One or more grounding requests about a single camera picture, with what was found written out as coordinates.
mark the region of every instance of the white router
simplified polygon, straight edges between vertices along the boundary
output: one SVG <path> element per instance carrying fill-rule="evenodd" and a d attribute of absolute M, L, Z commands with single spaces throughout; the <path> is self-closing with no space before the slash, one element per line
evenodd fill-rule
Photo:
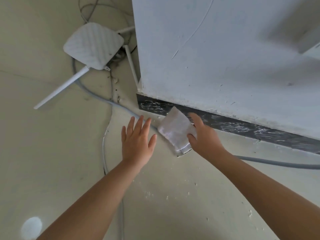
<path fill-rule="evenodd" d="M 132 29 L 134 29 L 134 27 L 126 28 L 125 31 L 131 31 Z M 123 30 L 115 32 L 97 23 L 87 23 L 75 31 L 63 46 L 63 50 L 86 66 L 38 103 L 34 109 L 38 109 L 52 99 L 75 80 L 87 73 L 90 68 L 108 70 L 107 63 L 117 54 L 124 44 L 124 39 L 119 33 L 124 32 Z M 125 45 L 124 48 L 129 59 L 135 82 L 138 84 L 129 47 Z"/>

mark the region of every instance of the finger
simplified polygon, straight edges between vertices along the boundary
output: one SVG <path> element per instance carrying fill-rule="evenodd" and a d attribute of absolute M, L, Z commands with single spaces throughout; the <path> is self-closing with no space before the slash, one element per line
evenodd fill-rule
<path fill-rule="evenodd" d="M 154 151 L 156 144 L 157 144 L 157 135 L 154 134 L 153 136 L 151 136 L 149 144 L 148 144 L 148 147 L 152 152 Z"/>
<path fill-rule="evenodd" d="M 142 123 L 143 123 L 143 115 L 141 115 L 136 123 L 136 126 L 134 127 L 134 131 L 133 133 L 135 135 L 140 135 L 141 132 L 141 127 L 142 127 Z"/>
<path fill-rule="evenodd" d="M 142 127 L 142 130 L 141 130 L 142 135 L 148 136 L 150 125 L 151 125 L 151 118 L 148 118 Z"/>
<path fill-rule="evenodd" d="M 191 145 L 191 147 L 193 148 L 194 145 L 197 143 L 197 139 L 196 139 L 193 135 L 191 135 L 191 134 L 187 134 L 186 136 L 188 137 L 188 140 L 189 140 L 189 142 L 190 142 L 190 145 Z"/>
<path fill-rule="evenodd" d="M 197 127 L 201 127 L 203 126 L 203 121 L 202 119 L 195 113 L 189 113 L 189 116 L 191 117 L 191 119 L 193 120 L 194 122 L 194 126 L 197 128 Z"/>
<path fill-rule="evenodd" d="M 134 116 L 131 117 L 127 127 L 127 137 L 131 136 L 134 132 Z"/>
<path fill-rule="evenodd" d="M 121 141 L 122 141 L 122 143 L 124 143 L 126 141 L 126 138 L 127 138 L 126 127 L 122 126 L 122 130 L 121 130 Z"/>

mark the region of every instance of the light spot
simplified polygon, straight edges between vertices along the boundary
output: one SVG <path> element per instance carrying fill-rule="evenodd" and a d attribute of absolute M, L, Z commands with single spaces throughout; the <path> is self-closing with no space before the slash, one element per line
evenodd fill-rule
<path fill-rule="evenodd" d="M 21 227 L 21 237 L 24 240 L 36 239 L 41 232 L 42 222 L 39 217 L 31 217 Z"/>

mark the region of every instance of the white wall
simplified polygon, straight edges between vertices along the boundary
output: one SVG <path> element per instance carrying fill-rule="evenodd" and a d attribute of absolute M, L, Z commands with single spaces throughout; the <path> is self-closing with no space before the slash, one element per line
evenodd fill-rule
<path fill-rule="evenodd" d="M 133 0 L 142 92 L 320 138 L 320 61 L 295 49 L 320 1 L 211 2 Z"/>

